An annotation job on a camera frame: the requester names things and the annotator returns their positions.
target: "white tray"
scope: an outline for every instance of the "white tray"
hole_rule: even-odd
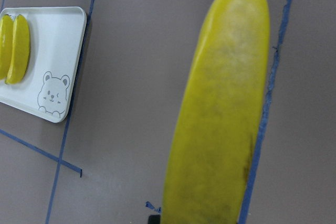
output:
[[[30,59],[20,83],[0,81],[0,102],[57,123],[66,117],[82,46],[86,13],[80,7],[6,8],[30,29]]]

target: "bear ear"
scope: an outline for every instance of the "bear ear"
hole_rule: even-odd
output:
[[[63,82],[63,84],[64,84],[64,86],[66,88],[69,87],[69,85],[70,85],[70,78],[67,75],[62,76],[61,81]]]
[[[47,80],[49,80],[50,78],[52,78],[52,74],[51,72],[46,72],[43,76],[43,83],[46,82]]]

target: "bear drawing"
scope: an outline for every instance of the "bear drawing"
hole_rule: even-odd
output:
[[[70,78],[67,75],[61,78],[53,77],[51,72],[43,76],[43,86],[37,97],[40,111],[61,117],[67,106],[67,89]]]

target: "gray surface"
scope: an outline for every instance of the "gray surface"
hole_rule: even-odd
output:
[[[91,0],[6,0],[5,7]],[[146,223],[212,0],[95,0],[50,223]],[[270,63],[286,0],[269,0]],[[293,0],[248,224],[336,219],[335,0]],[[0,104],[0,129],[58,156],[65,123]],[[0,134],[0,223],[44,223],[56,162]]]

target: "banana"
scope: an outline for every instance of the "banana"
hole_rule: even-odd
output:
[[[267,0],[214,0],[178,117],[161,224],[235,224],[263,105]]]
[[[6,84],[15,84],[25,75],[30,52],[29,25],[26,18],[18,15],[13,24],[12,58]]]
[[[0,80],[7,76],[12,57],[13,20],[4,15],[0,20]]]

